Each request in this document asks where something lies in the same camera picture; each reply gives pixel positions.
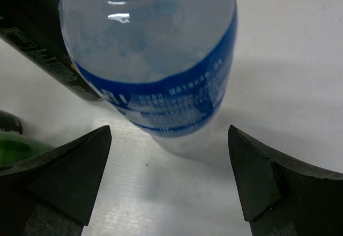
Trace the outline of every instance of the white table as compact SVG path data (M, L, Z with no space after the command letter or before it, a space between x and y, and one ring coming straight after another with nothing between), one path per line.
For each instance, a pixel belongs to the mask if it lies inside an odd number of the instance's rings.
M106 103L77 98L0 42L0 109L54 145L104 124L113 143L83 236L247 236L230 124L295 158L343 172L343 0L238 0L239 32L216 144L184 159Z

